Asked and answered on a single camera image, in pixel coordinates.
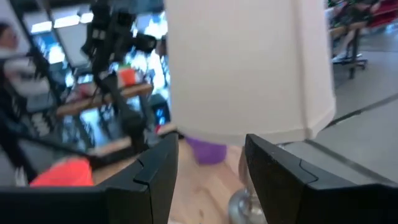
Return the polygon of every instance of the red object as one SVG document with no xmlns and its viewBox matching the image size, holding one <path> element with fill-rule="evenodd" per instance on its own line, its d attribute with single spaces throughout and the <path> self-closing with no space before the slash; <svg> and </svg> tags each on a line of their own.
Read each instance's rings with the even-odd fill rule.
<svg viewBox="0 0 398 224">
<path fill-rule="evenodd" d="M 369 27 L 384 26 L 397 19 L 398 0 L 381 1 L 380 8 L 373 14 Z"/>
<path fill-rule="evenodd" d="M 93 186 L 93 173 L 86 159 L 68 159 L 40 174 L 31 187 L 84 187 Z"/>
<path fill-rule="evenodd" d="M 123 86 L 136 84 L 136 71 L 132 68 L 124 68 L 118 71 L 119 76 L 123 81 Z"/>
</svg>

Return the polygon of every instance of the wooden table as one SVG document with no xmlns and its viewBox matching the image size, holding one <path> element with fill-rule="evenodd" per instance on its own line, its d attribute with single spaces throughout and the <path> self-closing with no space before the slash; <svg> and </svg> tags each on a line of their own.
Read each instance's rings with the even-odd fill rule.
<svg viewBox="0 0 398 224">
<path fill-rule="evenodd" d="M 140 84 L 130 87 L 124 87 L 121 91 L 122 96 L 125 98 L 131 98 L 138 95 L 146 95 L 152 92 L 151 84 Z M 73 103 L 67 103 L 58 107 L 57 116 L 66 116 L 66 115 L 77 115 L 80 114 L 84 110 L 97 108 L 103 105 L 103 95 L 97 94 L 94 99 L 88 98 L 84 100 L 79 100 Z M 112 103 L 112 97 L 110 94 L 106 94 L 104 101 L 106 103 Z"/>
<path fill-rule="evenodd" d="M 97 150 L 106 154 L 130 144 L 123 139 Z M 179 142 L 178 174 L 175 184 L 170 222 L 181 224 L 228 223 L 228 201 L 237 190 L 243 188 L 238 177 L 240 147 L 229 147 L 226 160 L 213 166 L 199 166 L 191 147 Z M 135 158 L 113 164 L 94 172 L 95 184 L 133 163 Z"/>
</svg>

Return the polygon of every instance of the lamp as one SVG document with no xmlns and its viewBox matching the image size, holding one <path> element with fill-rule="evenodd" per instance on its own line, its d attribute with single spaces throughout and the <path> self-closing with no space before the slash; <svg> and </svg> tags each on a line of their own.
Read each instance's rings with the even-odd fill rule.
<svg viewBox="0 0 398 224">
<path fill-rule="evenodd" d="M 283 144 L 314 138 L 331 121 L 323 1 L 166 5 L 171 112 L 179 131 L 220 144 L 243 146 L 247 133 Z M 265 223 L 244 157 L 239 166 L 247 189 L 230 201 L 231 222 Z"/>
</svg>

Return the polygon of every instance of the purple object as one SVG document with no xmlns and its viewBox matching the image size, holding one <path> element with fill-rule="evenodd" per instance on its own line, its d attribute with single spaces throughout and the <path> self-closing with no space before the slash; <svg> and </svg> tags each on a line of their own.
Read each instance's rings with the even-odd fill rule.
<svg viewBox="0 0 398 224">
<path fill-rule="evenodd" d="M 193 155 L 199 164 L 217 164 L 223 162 L 226 157 L 226 146 L 212 144 L 205 141 L 185 137 L 187 143 L 193 149 Z"/>
</svg>

